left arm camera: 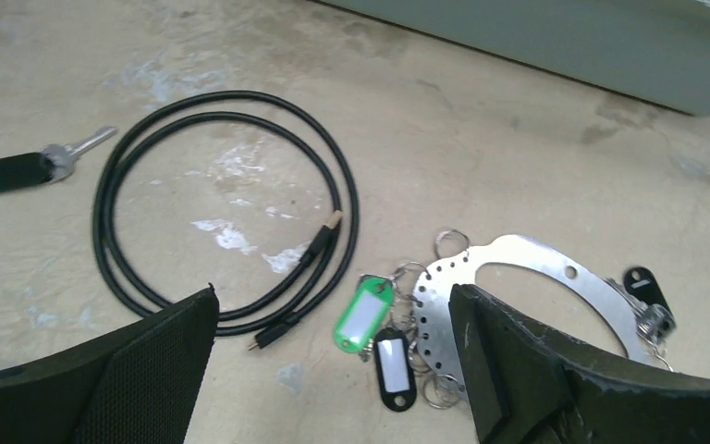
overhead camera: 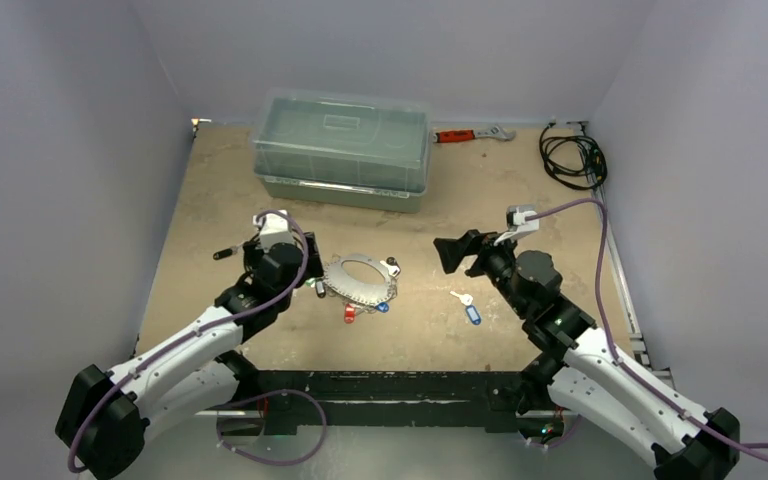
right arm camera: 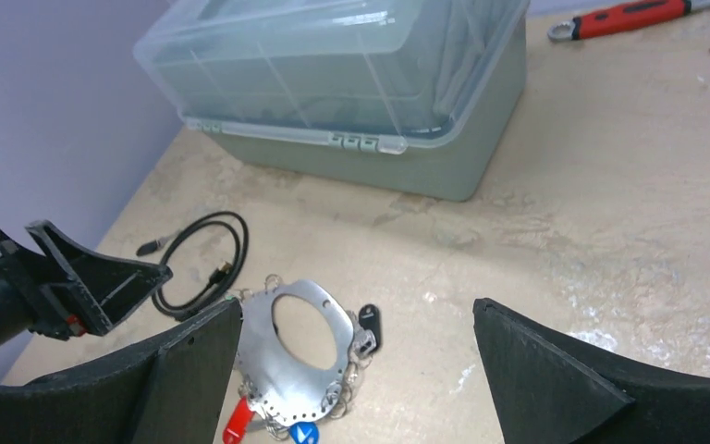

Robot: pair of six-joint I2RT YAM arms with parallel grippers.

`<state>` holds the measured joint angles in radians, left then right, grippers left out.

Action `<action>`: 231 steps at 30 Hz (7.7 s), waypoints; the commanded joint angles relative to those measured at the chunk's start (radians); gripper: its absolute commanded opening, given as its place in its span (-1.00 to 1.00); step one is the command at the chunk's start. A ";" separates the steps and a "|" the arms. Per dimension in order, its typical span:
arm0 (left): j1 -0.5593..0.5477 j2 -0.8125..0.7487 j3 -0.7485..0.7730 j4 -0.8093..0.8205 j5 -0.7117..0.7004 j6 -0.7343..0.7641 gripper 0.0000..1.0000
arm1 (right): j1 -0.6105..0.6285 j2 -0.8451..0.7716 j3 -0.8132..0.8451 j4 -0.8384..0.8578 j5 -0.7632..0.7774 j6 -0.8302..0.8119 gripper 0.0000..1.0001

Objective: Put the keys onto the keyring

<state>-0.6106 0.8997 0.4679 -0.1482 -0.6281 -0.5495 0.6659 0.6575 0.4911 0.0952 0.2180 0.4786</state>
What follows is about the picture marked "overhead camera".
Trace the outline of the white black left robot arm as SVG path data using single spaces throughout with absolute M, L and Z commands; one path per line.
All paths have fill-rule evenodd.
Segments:
M 321 278 L 323 263 L 315 234 L 288 226 L 261 227 L 213 258 L 235 254 L 242 274 L 189 325 L 121 364 L 91 364 L 75 375 L 55 424 L 70 472 L 113 479 L 182 419 L 255 402 L 259 372 L 237 348 L 289 308 L 295 289 Z

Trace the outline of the metal keyring plate with keys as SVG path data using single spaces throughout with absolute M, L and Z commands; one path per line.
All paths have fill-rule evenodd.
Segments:
M 373 271 L 378 280 L 362 280 L 349 271 L 357 264 Z M 390 303 L 398 295 L 398 278 L 401 267 L 394 257 L 375 260 L 372 257 L 352 253 L 336 256 L 323 266 L 323 275 L 314 287 L 320 298 L 339 298 L 343 304 L 343 321 L 351 325 L 360 315 L 387 313 Z

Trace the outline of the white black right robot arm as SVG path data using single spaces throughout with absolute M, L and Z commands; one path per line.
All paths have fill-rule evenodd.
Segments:
M 740 436 L 738 419 L 682 396 L 620 350 L 562 293 L 550 254 L 515 253 L 514 242 L 476 230 L 433 245 L 447 274 L 474 256 L 467 276 L 491 281 L 539 349 L 521 373 L 520 409 L 552 402 L 578 413 L 635 452 L 657 479 L 723 479 L 736 466 L 739 453 L 727 443 Z

